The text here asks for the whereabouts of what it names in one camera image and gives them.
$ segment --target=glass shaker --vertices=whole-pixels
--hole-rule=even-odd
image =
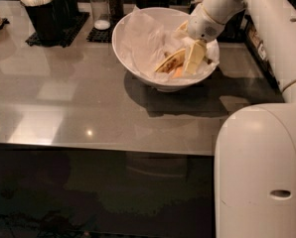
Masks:
[[[93,25],[96,29],[105,30],[110,27],[107,0],[89,0]]]
[[[110,19],[113,22],[119,21],[124,17],[124,0],[107,0]]]

